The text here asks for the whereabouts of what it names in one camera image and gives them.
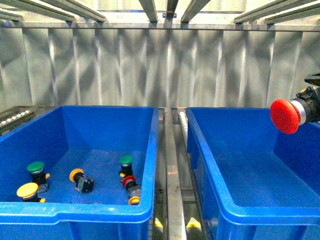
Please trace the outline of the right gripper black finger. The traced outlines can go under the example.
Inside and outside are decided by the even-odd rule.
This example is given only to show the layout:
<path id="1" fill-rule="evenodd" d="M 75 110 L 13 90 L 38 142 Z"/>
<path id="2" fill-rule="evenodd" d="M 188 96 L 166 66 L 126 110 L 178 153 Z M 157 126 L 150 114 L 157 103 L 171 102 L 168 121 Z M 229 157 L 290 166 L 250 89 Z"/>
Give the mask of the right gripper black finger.
<path id="1" fill-rule="evenodd" d="M 320 72 L 311 73 L 304 78 L 304 82 L 320 87 Z"/>

